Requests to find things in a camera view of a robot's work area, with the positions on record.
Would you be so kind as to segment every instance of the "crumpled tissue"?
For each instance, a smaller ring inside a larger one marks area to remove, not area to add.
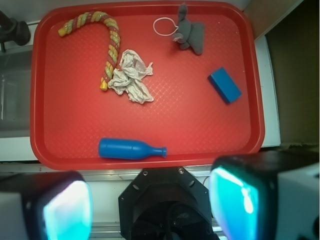
[[[154,98],[142,83],[145,76],[153,75],[152,64],[153,62],[150,62],[149,66],[146,67],[135,51],[125,50],[119,63],[122,71],[118,69],[113,71],[113,79],[109,81],[108,87],[114,89],[118,95],[126,92],[132,102],[140,104],[153,102]]]

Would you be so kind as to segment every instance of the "gray plush mouse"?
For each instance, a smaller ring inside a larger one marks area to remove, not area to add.
[[[178,30],[172,35],[172,40],[180,44],[180,49],[189,47],[195,54],[201,55],[204,52],[205,25],[201,22],[191,23],[186,19],[188,7],[185,3],[178,9]]]

